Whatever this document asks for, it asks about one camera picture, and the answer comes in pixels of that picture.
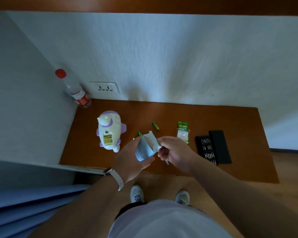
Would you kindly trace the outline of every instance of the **blue curtain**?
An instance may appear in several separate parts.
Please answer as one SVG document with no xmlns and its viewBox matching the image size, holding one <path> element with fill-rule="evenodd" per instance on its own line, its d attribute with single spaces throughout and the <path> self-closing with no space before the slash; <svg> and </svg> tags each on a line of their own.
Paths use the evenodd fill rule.
<svg viewBox="0 0 298 238">
<path fill-rule="evenodd" d="M 24 238 L 90 185 L 0 191 L 0 238 Z"/>
</svg>

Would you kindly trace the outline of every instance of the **plastic bottle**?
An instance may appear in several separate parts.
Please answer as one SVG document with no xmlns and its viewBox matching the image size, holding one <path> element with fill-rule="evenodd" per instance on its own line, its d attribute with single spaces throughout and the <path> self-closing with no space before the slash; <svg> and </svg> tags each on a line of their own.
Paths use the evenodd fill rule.
<svg viewBox="0 0 298 238">
<path fill-rule="evenodd" d="M 56 70 L 55 75 L 63 80 L 66 93 L 71 96 L 81 108 L 88 108 L 91 106 L 91 99 L 87 96 L 82 86 L 77 81 L 66 77 L 67 74 L 63 69 Z"/>
</svg>

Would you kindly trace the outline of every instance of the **wooden table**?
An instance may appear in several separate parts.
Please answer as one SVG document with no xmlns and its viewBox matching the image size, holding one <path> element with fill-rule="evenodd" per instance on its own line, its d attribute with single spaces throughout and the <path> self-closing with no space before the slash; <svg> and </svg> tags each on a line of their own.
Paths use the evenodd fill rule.
<svg viewBox="0 0 298 238">
<path fill-rule="evenodd" d="M 248 107 L 93 99 L 91 107 L 76 111 L 61 165 L 112 166 L 117 154 L 100 147 L 100 139 L 96 136 L 97 117 L 107 110 L 118 112 L 122 123 L 127 125 L 127 132 L 120 136 L 121 148 L 137 137 L 138 131 L 147 134 L 151 130 L 157 138 L 176 136 L 178 121 L 188 122 L 192 150 L 197 152 L 195 136 L 208 135 L 210 130 L 223 130 L 232 164 L 219 164 L 222 170 L 239 180 L 279 183 L 258 109 Z M 159 126 L 160 131 L 154 128 L 152 122 Z M 187 175 L 172 164 L 167 165 L 157 155 L 144 171 Z"/>
</svg>

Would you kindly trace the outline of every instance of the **screwdriver bit set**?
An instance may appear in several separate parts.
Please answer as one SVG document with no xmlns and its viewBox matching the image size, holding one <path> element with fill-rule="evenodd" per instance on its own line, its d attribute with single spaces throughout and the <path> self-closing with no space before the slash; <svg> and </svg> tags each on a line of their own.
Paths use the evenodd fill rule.
<svg viewBox="0 0 298 238">
<path fill-rule="evenodd" d="M 198 154 L 216 166 L 232 163 L 222 130 L 209 131 L 208 136 L 196 136 L 195 143 Z"/>
</svg>

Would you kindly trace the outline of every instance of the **white sneaker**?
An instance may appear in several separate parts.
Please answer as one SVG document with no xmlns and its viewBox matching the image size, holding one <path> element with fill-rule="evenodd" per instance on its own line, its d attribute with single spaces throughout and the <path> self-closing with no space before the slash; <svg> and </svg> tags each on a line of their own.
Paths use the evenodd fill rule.
<svg viewBox="0 0 298 238">
<path fill-rule="evenodd" d="M 134 185 L 130 191 L 130 200 L 131 203 L 135 202 L 144 202 L 144 193 L 139 185 Z"/>
<path fill-rule="evenodd" d="M 177 197 L 175 197 L 175 202 L 181 205 L 189 205 L 190 204 L 190 196 L 189 193 L 185 190 L 179 191 Z"/>
</svg>

